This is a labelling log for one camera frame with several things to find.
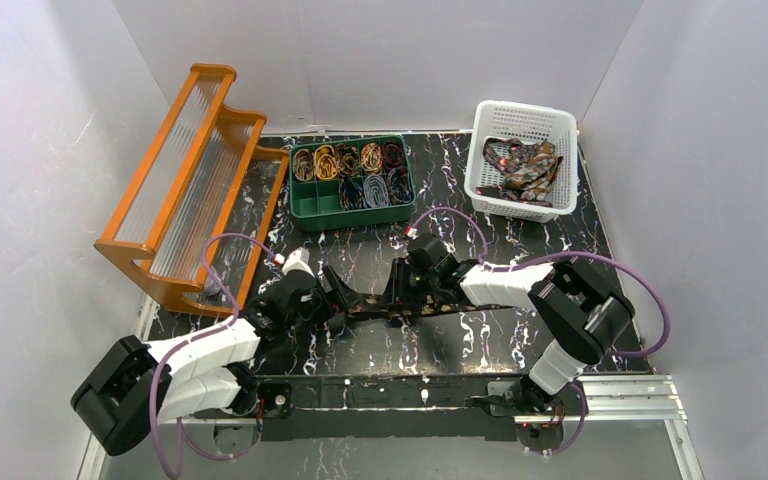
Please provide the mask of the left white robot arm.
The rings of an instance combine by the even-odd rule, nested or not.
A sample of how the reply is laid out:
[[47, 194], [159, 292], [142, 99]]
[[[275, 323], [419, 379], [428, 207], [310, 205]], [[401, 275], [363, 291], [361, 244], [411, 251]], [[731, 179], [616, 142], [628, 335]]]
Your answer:
[[116, 341], [70, 399], [104, 450], [124, 454], [178, 417], [253, 407], [259, 382], [248, 362], [337, 314], [309, 256], [304, 247], [292, 251], [276, 283], [210, 328], [160, 341]]

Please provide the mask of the dark floral tie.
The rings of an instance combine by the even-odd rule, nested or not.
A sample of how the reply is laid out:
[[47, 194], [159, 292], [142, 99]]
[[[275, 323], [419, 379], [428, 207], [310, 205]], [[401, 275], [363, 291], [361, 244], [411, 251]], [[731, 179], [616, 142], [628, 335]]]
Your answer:
[[431, 295], [399, 301], [381, 295], [363, 295], [354, 306], [348, 308], [346, 317], [352, 321], [395, 317], [424, 318], [454, 313], [502, 309], [509, 309], [509, 306], [498, 304], [477, 305], [473, 304], [466, 297], [456, 302], [447, 302]]

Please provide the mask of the white plastic basket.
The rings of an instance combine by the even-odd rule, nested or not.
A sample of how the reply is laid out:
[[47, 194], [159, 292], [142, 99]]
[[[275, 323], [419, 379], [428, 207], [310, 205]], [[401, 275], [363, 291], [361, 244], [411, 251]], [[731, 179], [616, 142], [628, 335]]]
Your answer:
[[[572, 213], [578, 195], [578, 138], [575, 117], [565, 111], [508, 101], [485, 100], [477, 109], [469, 147], [464, 188], [475, 211], [546, 223]], [[518, 138], [526, 145], [548, 140], [564, 156], [549, 200], [552, 207], [519, 203], [488, 196], [503, 180], [483, 159], [488, 138]]]

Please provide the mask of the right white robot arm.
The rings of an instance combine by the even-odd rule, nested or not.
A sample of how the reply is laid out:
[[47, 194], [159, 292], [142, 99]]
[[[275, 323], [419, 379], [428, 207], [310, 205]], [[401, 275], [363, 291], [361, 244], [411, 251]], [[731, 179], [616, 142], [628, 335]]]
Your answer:
[[383, 295], [398, 315], [410, 307], [525, 308], [553, 336], [519, 383], [481, 401], [492, 408], [537, 413], [553, 406], [583, 370], [600, 363], [635, 315], [631, 302], [593, 266], [594, 256], [566, 252], [526, 266], [459, 260], [431, 234], [392, 262]]

